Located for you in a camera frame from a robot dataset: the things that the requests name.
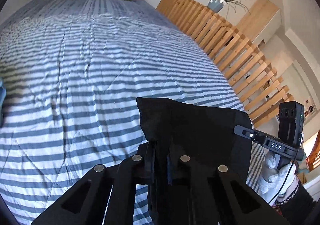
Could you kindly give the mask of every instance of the blue and white plant pot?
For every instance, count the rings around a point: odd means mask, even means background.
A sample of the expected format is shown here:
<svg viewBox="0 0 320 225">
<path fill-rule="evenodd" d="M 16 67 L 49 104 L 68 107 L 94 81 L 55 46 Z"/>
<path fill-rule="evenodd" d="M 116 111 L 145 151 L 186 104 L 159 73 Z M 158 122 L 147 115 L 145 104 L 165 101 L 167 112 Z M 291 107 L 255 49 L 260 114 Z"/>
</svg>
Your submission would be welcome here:
<svg viewBox="0 0 320 225">
<path fill-rule="evenodd" d="M 227 3 L 224 0 L 210 0 L 208 8 L 214 12 L 220 11 Z"/>
</svg>

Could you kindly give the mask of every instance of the wire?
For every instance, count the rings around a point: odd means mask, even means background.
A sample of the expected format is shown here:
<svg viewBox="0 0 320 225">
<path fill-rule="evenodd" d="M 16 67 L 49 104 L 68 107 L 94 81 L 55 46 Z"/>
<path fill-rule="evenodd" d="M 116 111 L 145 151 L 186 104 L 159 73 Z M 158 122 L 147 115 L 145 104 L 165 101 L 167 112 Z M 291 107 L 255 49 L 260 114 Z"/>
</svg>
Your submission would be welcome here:
<svg viewBox="0 0 320 225">
<path fill-rule="evenodd" d="M 288 178 L 288 176 L 289 176 L 289 174 L 290 174 L 290 171 L 291 171 L 291 169 L 292 169 L 292 167 L 293 167 L 293 165 L 294 165 L 294 161 L 295 161 L 296 158 L 297 158 L 298 151 L 299 151 L 299 149 L 298 149 L 297 152 L 296 152 L 296 155 L 295 155 L 295 157 L 294 157 L 294 159 L 293 159 L 293 162 L 292 162 L 292 164 L 291 164 L 291 166 L 290 166 L 290 169 L 289 169 L 289 171 L 288 171 L 288 173 L 287 173 L 287 176 L 286 176 L 285 179 L 284 179 L 284 182 L 283 182 L 281 188 L 280 188 L 279 191 L 276 193 L 276 195 L 273 196 L 273 198 L 268 202 L 268 204 L 270 204 L 270 202 L 272 202 L 272 201 L 279 195 L 280 191 L 282 190 L 282 188 L 283 188 L 283 186 L 284 186 L 285 182 L 287 181 L 287 178 Z"/>
</svg>

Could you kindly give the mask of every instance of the white glove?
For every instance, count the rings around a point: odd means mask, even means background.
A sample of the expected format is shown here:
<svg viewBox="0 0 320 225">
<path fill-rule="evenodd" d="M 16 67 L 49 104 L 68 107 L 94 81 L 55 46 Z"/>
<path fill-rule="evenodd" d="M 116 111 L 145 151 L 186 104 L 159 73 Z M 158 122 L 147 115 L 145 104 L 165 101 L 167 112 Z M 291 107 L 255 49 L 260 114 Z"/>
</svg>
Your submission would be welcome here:
<svg viewBox="0 0 320 225">
<path fill-rule="evenodd" d="M 291 167 L 291 163 L 282 167 L 278 172 L 276 170 L 276 158 L 274 153 L 268 152 L 266 154 L 266 158 L 262 163 L 262 169 L 261 169 L 261 173 L 258 180 L 258 184 L 260 188 L 260 191 L 258 192 L 258 194 L 266 202 L 269 202 L 276 195 L 276 193 L 278 193 L 279 189 L 281 188 L 284 182 L 284 179 L 288 174 L 290 167 Z M 279 195 L 284 194 L 289 188 L 289 186 L 292 184 L 292 182 L 295 179 L 295 175 L 294 175 L 295 171 L 296 171 L 296 166 L 293 165 L 290 170 L 290 174 L 283 188 L 281 189 Z M 275 197 L 275 199 L 272 202 L 270 202 L 271 206 L 274 204 L 277 197 Z"/>
</svg>

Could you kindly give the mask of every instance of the bed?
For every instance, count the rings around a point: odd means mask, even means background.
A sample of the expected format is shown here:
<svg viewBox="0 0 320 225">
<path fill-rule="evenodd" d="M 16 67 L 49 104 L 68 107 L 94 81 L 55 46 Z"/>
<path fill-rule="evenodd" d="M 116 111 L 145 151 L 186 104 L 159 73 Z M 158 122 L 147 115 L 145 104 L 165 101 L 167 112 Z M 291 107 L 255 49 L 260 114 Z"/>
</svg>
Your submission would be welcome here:
<svg viewBox="0 0 320 225">
<path fill-rule="evenodd" d="M 94 165 L 135 154 L 145 142 L 136 97 L 244 110 L 198 45 L 143 0 L 33 0 L 0 31 L 0 193 L 20 224 Z M 263 159 L 254 144 L 255 191 Z M 133 220 L 152 222 L 146 186 Z"/>
</svg>

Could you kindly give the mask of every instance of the silver screw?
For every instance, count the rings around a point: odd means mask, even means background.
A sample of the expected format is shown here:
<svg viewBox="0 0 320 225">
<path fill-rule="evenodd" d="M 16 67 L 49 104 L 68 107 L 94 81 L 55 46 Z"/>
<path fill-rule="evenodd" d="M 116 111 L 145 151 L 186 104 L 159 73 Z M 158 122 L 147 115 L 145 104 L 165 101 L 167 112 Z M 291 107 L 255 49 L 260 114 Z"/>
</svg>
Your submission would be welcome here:
<svg viewBox="0 0 320 225">
<path fill-rule="evenodd" d="M 228 167 L 225 165 L 219 165 L 218 170 L 220 172 L 227 172 L 228 171 Z"/>
<path fill-rule="evenodd" d="M 135 162 L 138 162 L 142 159 L 142 156 L 139 154 L 135 154 L 134 156 L 132 156 L 132 160 L 134 160 Z"/>
<path fill-rule="evenodd" d="M 187 155 L 183 155 L 180 157 L 180 160 L 183 162 L 189 162 L 190 161 L 190 157 Z"/>
<path fill-rule="evenodd" d="M 102 172 L 104 169 L 104 166 L 102 164 L 97 164 L 95 167 L 94 167 L 94 170 L 96 172 Z"/>
</svg>

